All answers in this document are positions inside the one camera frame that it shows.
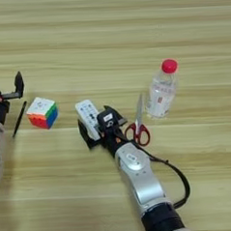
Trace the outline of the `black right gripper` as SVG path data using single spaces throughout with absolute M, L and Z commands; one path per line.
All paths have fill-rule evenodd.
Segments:
M 103 119 L 105 122 L 112 123 L 101 123 L 99 125 L 99 140 L 94 140 L 90 137 L 85 125 L 83 125 L 81 121 L 78 121 L 78 130 L 89 149 L 94 149 L 96 146 L 102 146 L 104 149 L 108 150 L 112 157 L 114 157 L 117 150 L 128 142 L 127 138 L 124 136 L 124 133 L 120 129 L 120 127 L 128 120 L 116 109 L 113 109 L 108 105 L 104 107 Z

